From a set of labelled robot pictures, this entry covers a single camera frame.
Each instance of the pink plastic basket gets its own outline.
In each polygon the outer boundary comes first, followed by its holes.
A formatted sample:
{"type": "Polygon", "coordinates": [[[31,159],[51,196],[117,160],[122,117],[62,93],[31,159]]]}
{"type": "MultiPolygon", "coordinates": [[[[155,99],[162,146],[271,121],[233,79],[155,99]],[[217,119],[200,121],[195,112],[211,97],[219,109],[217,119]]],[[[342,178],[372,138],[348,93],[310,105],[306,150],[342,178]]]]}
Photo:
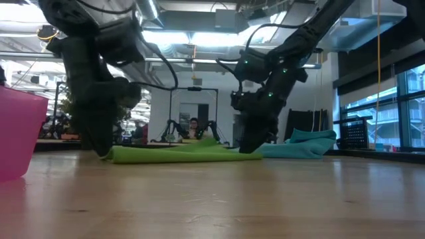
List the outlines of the pink plastic basket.
{"type": "Polygon", "coordinates": [[[0,86],[0,182],[27,172],[47,103],[46,98],[0,86]]]}

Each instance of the green towel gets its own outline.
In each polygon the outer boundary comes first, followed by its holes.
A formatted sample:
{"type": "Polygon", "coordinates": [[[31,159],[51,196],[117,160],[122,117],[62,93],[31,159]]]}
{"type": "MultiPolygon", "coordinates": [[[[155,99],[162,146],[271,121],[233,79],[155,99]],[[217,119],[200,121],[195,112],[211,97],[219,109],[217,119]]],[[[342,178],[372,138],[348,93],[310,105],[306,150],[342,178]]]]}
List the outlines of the green towel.
{"type": "Polygon", "coordinates": [[[336,142],[333,130],[306,132],[294,129],[291,139],[284,144],[263,144],[255,153],[265,158],[321,159],[336,142]]]}
{"type": "Polygon", "coordinates": [[[167,149],[138,149],[113,146],[107,160],[116,164],[130,163],[190,163],[259,160],[257,153],[241,154],[217,145],[215,139],[204,139],[198,143],[170,147],[167,149]]]}

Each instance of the person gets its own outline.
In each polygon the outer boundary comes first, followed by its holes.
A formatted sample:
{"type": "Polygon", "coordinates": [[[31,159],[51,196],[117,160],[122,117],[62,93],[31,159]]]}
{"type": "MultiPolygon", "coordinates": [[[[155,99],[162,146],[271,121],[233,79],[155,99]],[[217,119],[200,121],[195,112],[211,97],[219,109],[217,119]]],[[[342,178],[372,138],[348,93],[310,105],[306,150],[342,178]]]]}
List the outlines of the person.
{"type": "Polygon", "coordinates": [[[139,121],[135,121],[135,131],[131,138],[131,141],[136,144],[141,144],[141,140],[143,139],[143,128],[140,126],[139,121]]]}
{"type": "Polygon", "coordinates": [[[189,138],[190,139],[196,139],[198,130],[199,130],[198,119],[197,118],[191,118],[190,124],[189,124],[189,138]]]}
{"type": "MultiPolygon", "coordinates": [[[[198,134],[199,130],[201,130],[201,129],[199,128],[198,119],[197,118],[191,118],[190,124],[189,124],[189,139],[197,139],[197,134],[198,134]]],[[[208,136],[209,136],[208,130],[206,129],[204,131],[202,138],[204,139],[208,136]]]]}

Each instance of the teal cloth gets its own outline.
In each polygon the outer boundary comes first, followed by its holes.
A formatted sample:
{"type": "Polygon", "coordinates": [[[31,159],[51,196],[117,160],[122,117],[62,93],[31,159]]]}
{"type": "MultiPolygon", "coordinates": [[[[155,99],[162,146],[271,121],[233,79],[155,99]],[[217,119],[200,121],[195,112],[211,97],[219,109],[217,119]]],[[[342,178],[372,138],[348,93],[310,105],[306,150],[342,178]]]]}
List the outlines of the teal cloth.
{"type": "Polygon", "coordinates": [[[261,153],[265,158],[321,159],[336,139],[337,134],[333,130],[306,132],[294,129],[286,143],[265,143],[255,153],[261,153]]]}

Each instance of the wooden table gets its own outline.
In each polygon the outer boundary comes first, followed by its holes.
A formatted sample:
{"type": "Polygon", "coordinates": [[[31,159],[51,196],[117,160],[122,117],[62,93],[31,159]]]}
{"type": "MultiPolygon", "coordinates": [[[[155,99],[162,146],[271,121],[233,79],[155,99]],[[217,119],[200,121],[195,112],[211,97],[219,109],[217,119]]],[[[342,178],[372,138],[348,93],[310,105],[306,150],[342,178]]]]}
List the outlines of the wooden table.
{"type": "Polygon", "coordinates": [[[0,238],[425,238],[425,167],[319,160],[112,165],[35,154],[0,184],[0,238]]]}

